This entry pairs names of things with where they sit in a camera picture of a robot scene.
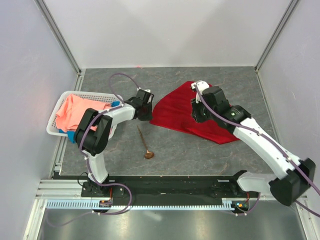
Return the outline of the red cloth napkin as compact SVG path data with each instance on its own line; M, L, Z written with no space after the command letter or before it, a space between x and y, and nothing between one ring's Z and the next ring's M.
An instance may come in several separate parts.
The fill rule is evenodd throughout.
M234 135L219 127L213 120L197 123L193 119L191 100L196 97L196 92L191 89L192 83L192 81L186 81L163 97L153 108L149 123L220 145L237 141Z

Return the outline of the copper spoon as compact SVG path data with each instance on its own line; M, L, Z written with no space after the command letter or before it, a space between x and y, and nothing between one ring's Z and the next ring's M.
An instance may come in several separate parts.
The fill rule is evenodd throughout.
M152 151L149 151L148 146L147 146L146 141L145 141L145 138L143 137L141 129L139 128L138 125L136 127L137 127L137 130L138 130L139 136L141 138L141 141L143 143L143 146L145 147L145 150L146 150L146 153L144 154L144 158L148 159L148 160L152 159L155 156L155 154Z

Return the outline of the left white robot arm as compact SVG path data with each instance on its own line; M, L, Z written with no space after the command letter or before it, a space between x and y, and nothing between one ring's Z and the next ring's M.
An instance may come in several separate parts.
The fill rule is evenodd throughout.
M112 138L115 127L123 122L152 119L154 94L139 88L135 96L120 100L119 105L106 110L85 110L75 131L74 140L84 155L88 180L83 183L82 197L104 197L112 186L106 182L109 173L104 160L104 150Z

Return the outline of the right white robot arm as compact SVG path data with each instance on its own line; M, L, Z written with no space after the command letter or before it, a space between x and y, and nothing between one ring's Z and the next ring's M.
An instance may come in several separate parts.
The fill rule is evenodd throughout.
M271 174L244 171L229 184L235 197L245 192L271 194L279 203L290 206L314 184L316 164L286 150L276 142L251 114L240 105L231 105L223 90L205 81L190 85L196 93L191 100L192 117L197 123L215 121L237 139L249 146L272 170Z

